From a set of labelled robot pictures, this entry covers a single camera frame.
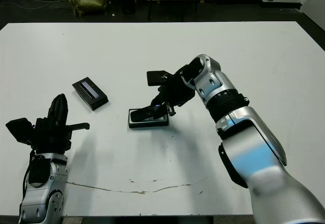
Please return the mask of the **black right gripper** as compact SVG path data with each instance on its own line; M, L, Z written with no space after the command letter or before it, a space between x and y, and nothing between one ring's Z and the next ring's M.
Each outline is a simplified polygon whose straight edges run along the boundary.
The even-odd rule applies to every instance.
M175 106L181 107L195 96L195 91L185 85L178 75L171 75L158 91L159 94L151 101L153 119L159 119L166 114L175 115Z

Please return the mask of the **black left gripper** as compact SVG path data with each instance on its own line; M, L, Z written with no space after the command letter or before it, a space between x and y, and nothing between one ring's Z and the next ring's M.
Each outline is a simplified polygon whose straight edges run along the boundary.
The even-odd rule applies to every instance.
M71 148L72 131L89 130L89 123L66 125L68 103L62 93L56 96L49 108L48 118L38 118L32 135L31 148L40 153L64 154Z

